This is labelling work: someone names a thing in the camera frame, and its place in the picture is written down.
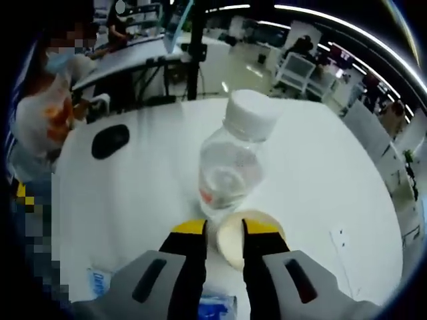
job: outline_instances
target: white bottle cap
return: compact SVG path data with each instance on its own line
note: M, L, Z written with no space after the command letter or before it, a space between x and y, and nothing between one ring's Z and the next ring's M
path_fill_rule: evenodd
M283 106L252 90L237 90L228 101L224 127L238 139L265 141L273 131Z

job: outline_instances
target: blue label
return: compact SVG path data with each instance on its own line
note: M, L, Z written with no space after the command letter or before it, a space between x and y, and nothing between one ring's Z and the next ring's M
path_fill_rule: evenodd
M104 295L109 289L111 274L94 269L88 269L88 272L89 284L93 294L95 295L95 298Z

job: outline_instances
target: water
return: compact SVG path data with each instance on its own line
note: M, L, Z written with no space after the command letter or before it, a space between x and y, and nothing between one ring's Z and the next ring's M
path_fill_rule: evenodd
M261 181L256 154L233 143L213 143L201 152L199 201L210 218L232 212Z

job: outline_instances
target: computer monitor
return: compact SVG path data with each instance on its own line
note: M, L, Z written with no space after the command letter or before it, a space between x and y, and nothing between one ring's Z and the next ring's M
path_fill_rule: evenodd
M255 42L268 43L273 47L280 48L286 42L286 33L274 27L256 25L252 39Z
M341 69L346 70L353 66L353 56L335 45L331 47L330 56Z
M173 4L175 11L172 13L171 20L165 30L165 37L163 38L168 53L173 52L173 48L181 34L182 27L193 4L194 0L175 0Z

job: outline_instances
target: face mask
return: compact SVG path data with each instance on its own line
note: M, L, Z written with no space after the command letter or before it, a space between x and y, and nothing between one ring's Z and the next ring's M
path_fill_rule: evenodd
M47 54L48 60L45 70L49 73L56 74L62 71L68 60L75 55L75 48L60 48L59 53L50 52Z

